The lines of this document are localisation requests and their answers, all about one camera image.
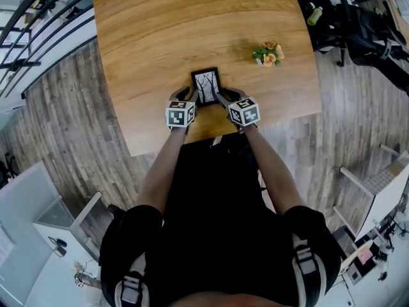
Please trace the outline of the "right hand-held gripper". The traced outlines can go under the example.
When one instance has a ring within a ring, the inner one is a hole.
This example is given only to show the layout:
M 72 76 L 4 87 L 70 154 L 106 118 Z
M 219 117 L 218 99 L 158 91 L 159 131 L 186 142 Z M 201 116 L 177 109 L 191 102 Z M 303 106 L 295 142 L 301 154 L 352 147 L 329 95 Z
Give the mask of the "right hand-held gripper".
M 223 88 L 222 94 L 216 93 L 216 97 L 223 108 L 228 109 L 229 119 L 238 131 L 243 131 L 245 127 L 255 125 L 260 121 L 258 103 L 244 91 L 235 88 Z

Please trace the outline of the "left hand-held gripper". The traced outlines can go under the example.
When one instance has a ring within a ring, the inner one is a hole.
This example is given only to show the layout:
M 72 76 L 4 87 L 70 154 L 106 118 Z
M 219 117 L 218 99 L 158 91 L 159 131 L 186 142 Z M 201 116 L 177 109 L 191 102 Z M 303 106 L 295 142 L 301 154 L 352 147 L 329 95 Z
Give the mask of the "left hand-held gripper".
M 189 132 L 189 126 L 196 117 L 196 103 L 199 91 L 190 93 L 190 87 L 186 86 L 174 91 L 166 105 L 166 125 L 170 131 L 183 129 L 185 135 Z

